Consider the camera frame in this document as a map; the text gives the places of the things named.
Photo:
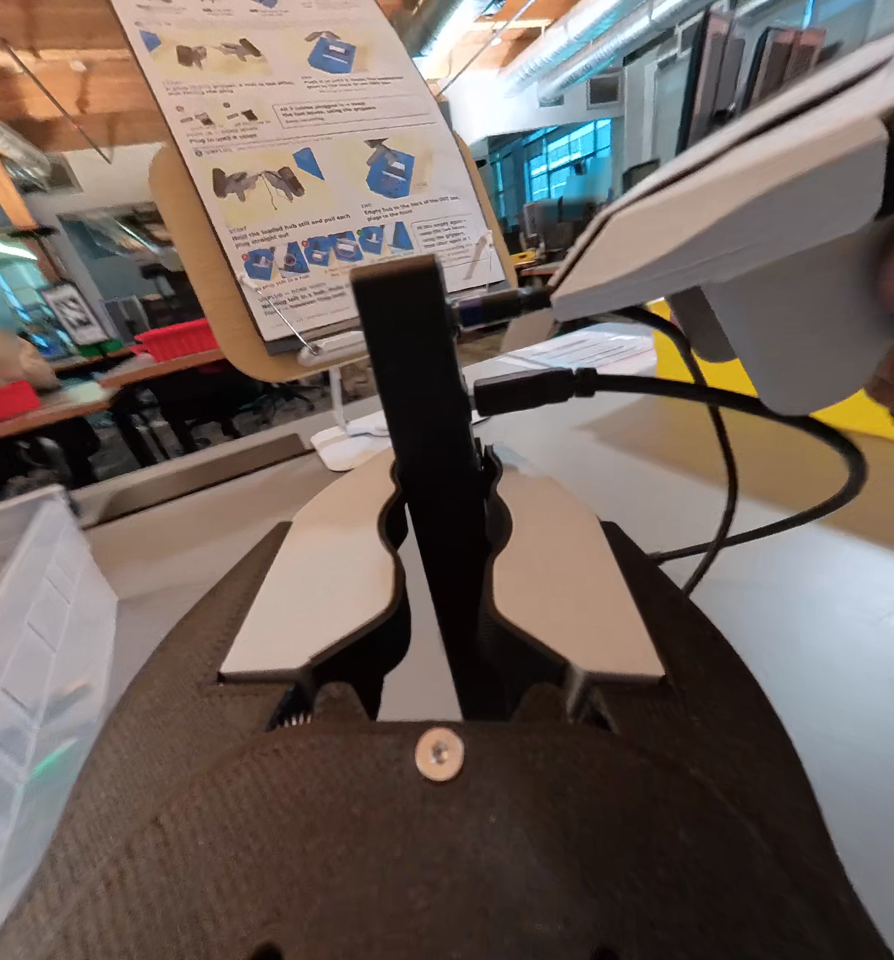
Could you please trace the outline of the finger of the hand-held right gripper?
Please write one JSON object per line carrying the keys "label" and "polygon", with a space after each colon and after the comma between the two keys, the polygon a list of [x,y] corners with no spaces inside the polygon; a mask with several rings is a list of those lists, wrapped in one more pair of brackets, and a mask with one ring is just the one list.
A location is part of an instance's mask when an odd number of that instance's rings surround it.
{"label": "finger of the hand-held right gripper", "polygon": [[889,127],[894,123],[894,33],[801,79],[686,151],[604,211],[724,218],[772,191],[804,184],[839,162],[854,199],[848,217],[884,216]]}
{"label": "finger of the hand-held right gripper", "polygon": [[597,216],[551,283],[553,316],[697,291],[768,408],[850,398],[894,342],[875,292],[888,145],[881,120],[798,120],[672,164]]}

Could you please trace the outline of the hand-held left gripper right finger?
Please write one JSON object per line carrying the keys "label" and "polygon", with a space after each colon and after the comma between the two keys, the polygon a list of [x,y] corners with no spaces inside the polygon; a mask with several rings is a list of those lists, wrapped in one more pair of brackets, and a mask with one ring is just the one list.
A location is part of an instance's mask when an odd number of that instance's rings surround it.
{"label": "hand-held left gripper right finger", "polygon": [[485,600],[567,685],[658,684],[665,668],[596,512],[505,446],[489,446]]}

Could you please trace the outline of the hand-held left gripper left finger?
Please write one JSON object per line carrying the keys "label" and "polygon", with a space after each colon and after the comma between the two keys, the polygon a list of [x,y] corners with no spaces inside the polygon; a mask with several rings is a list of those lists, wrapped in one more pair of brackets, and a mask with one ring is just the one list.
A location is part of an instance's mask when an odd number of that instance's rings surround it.
{"label": "hand-held left gripper left finger", "polygon": [[393,450],[297,511],[219,667],[228,682],[300,680],[391,615],[407,535]]}

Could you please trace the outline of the yellow plastic bin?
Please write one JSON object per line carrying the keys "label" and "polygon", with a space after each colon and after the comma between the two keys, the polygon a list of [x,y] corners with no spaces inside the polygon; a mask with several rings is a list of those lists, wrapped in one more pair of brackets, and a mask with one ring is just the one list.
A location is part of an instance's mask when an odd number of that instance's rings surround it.
{"label": "yellow plastic bin", "polygon": [[[653,339],[656,376],[674,381],[692,381],[692,375],[678,349],[657,332],[653,333]],[[698,366],[710,386],[758,397],[755,385],[740,360],[712,363],[698,356],[693,358],[698,361]],[[810,415],[840,431],[894,441],[894,418],[864,390],[854,392],[837,404],[812,411]]]}

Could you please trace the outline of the black USB hub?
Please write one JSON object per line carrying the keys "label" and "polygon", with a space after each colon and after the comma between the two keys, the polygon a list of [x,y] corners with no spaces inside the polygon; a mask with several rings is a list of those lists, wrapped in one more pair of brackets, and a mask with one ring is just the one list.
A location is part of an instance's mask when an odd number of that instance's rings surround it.
{"label": "black USB hub", "polygon": [[421,255],[349,279],[461,716],[499,720],[504,685],[479,639],[486,481],[441,266]]}

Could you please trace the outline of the black braided cable blue plugs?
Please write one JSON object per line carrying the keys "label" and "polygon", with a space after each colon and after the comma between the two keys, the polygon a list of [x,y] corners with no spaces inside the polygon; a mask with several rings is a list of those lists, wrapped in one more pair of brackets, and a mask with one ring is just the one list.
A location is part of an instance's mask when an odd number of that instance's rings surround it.
{"label": "black braided cable blue plugs", "polygon": [[[551,298],[546,289],[508,290],[462,298],[452,309],[457,326],[466,330],[511,320],[545,309],[550,306],[550,301]],[[704,388],[708,386],[705,374],[686,335],[672,320],[657,316],[646,306],[622,307],[617,314],[621,318],[663,334],[675,346],[693,379],[693,384]],[[727,425],[720,407],[709,405],[707,410],[725,467],[726,500],[714,538],[704,546],[699,563],[682,587],[682,593],[686,596],[693,594],[696,587],[705,579],[720,552],[726,547],[739,501],[739,470]]]}

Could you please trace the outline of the clear plastic bin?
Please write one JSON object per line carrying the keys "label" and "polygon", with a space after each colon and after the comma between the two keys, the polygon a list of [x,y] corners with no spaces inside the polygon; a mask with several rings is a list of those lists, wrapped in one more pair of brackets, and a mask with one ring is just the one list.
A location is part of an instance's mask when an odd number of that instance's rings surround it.
{"label": "clear plastic bin", "polygon": [[0,502],[0,927],[103,725],[117,617],[61,486]]}

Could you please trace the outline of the grey desk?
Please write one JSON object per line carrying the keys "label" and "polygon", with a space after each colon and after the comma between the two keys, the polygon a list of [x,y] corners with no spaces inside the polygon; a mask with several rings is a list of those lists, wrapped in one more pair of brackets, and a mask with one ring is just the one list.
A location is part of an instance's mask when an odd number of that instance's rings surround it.
{"label": "grey desk", "polygon": [[[723,473],[705,412],[618,395],[477,427],[645,551],[707,539]],[[693,601],[781,718],[838,854],[894,953],[894,443],[854,437],[869,479],[821,524],[723,552]],[[336,475],[309,454],[87,530],[119,600],[115,700],[177,621]]]}

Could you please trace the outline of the black monitor rack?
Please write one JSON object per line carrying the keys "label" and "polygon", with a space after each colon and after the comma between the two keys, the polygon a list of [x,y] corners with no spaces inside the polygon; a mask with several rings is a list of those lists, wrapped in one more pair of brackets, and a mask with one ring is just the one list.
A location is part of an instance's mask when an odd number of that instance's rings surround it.
{"label": "black monitor rack", "polygon": [[712,2],[675,30],[676,157],[818,69],[819,2]]}

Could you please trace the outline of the white paper sheet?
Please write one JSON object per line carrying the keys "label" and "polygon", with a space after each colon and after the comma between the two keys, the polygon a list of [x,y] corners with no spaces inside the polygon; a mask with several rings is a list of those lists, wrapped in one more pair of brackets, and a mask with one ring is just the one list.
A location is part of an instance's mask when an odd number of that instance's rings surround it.
{"label": "white paper sheet", "polygon": [[605,322],[496,358],[516,370],[594,369],[607,375],[648,375],[657,370],[654,333],[636,324]]}

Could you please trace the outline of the wooden table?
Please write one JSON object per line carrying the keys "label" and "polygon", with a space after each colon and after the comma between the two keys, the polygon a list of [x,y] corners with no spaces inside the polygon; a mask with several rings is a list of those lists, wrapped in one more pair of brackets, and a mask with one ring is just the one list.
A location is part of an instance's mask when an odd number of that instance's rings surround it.
{"label": "wooden table", "polygon": [[225,354],[219,349],[187,354],[164,361],[157,361],[148,353],[138,354],[103,373],[98,383],[105,390],[118,391],[148,380],[164,378],[225,360]]}
{"label": "wooden table", "polygon": [[111,407],[119,392],[119,388],[107,388],[97,381],[64,386],[42,397],[38,408],[0,420],[0,440],[103,412]]}

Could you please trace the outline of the red plastic bin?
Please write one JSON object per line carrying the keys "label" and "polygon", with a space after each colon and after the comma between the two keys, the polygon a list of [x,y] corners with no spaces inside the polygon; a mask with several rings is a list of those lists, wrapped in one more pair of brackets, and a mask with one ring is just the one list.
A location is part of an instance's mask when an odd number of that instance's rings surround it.
{"label": "red plastic bin", "polygon": [[135,336],[135,352],[165,363],[195,354],[217,351],[218,341],[206,318],[174,323]]}
{"label": "red plastic bin", "polygon": [[38,410],[40,396],[27,380],[16,380],[0,386],[0,423]]}

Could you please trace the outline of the instruction sheet on white stand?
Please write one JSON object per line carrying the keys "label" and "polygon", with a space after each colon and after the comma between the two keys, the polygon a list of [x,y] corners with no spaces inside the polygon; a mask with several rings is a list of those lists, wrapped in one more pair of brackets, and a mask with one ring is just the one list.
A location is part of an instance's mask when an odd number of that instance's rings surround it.
{"label": "instruction sheet on white stand", "polygon": [[351,267],[364,266],[375,260],[420,255],[423,248],[415,235],[409,236],[409,246],[391,247],[396,222],[404,222],[409,227],[414,218],[408,203],[378,197],[370,201],[360,198],[357,206],[343,210],[340,201],[334,198],[324,215],[315,215],[312,200],[288,201],[280,190],[261,177],[257,189],[266,195],[272,211],[267,211],[259,200],[241,203],[231,199],[222,204],[224,209],[231,207],[231,212],[240,210],[249,221],[249,230],[258,230],[250,237],[244,230],[238,232],[240,248],[231,263],[176,146],[164,145],[155,154],[149,169],[149,185],[182,264],[188,270],[190,283],[210,324],[221,359],[229,361],[250,378],[273,384],[309,378],[332,365],[354,367],[364,377],[364,385],[357,387],[352,396],[364,398],[368,390],[377,392],[372,362],[363,347],[348,358],[336,361],[321,358],[312,366],[302,366],[298,360],[300,347],[292,334],[276,342],[266,341],[251,313],[251,306],[259,306],[260,298],[241,284],[242,257],[250,249],[280,248],[295,240],[304,257],[308,258],[311,246],[306,241],[309,237],[351,232],[354,237],[351,245],[360,251],[360,261],[353,262],[353,253],[345,254],[344,260],[340,260],[333,251],[332,241],[328,241],[329,267],[309,266],[305,275],[290,271],[281,275],[278,267],[272,266],[272,283],[281,287],[282,282],[287,281],[337,278]]}

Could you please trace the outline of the black white tag sign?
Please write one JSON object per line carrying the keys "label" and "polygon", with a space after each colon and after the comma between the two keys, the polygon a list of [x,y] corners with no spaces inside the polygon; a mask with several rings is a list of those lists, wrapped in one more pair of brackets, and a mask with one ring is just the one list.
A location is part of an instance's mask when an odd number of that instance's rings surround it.
{"label": "black white tag sign", "polygon": [[40,291],[49,311],[78,348],[94,347],[109,340],[108,331],[78,286],[61,280]]}

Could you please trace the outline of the printed instruction sheet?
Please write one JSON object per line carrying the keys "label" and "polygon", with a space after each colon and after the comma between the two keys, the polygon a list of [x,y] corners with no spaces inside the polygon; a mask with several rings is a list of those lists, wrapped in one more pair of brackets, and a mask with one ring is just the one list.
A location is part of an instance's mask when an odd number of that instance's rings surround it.
{"label": "printed instruction sheet", "polygon": [[372,1],[110,7],[271,354],[357,325],[349,274],[508,279],[462,149]]}

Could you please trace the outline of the metal air duct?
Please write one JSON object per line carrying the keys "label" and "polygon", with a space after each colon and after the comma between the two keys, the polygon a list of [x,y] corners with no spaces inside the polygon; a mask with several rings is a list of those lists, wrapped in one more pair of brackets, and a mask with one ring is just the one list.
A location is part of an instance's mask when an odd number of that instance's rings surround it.
{"label": "metal air duct", "polygon": [[445,94],[470,70],[496,71],[501,96],[557,101],[621,51],[701,2],[413,2],[393,17],[408,54]]}

